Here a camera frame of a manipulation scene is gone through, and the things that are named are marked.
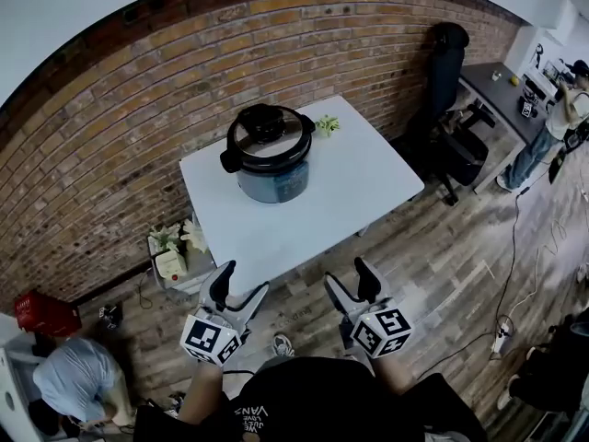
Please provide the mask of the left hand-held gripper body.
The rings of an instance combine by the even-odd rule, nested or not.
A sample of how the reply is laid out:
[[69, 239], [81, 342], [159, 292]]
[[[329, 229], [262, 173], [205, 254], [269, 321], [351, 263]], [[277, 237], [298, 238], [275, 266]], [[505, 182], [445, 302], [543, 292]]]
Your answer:
[[253, 296], [239, 304], [230, 299], [229, 304], [219, 305], [201, 292], [197, 309], [185, 321], [179, 344], [195, 359], [224, 366], [247, 340], [253, 315]]

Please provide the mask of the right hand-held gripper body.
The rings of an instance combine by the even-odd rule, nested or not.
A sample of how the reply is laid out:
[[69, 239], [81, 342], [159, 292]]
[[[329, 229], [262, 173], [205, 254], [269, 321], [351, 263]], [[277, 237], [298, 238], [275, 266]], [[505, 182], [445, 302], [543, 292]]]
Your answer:
[[399, 351], [413, 332], [410, 320], [391, 297], [345, 315], [339, 328], [345, 349], [357, 347], [371, 359]]

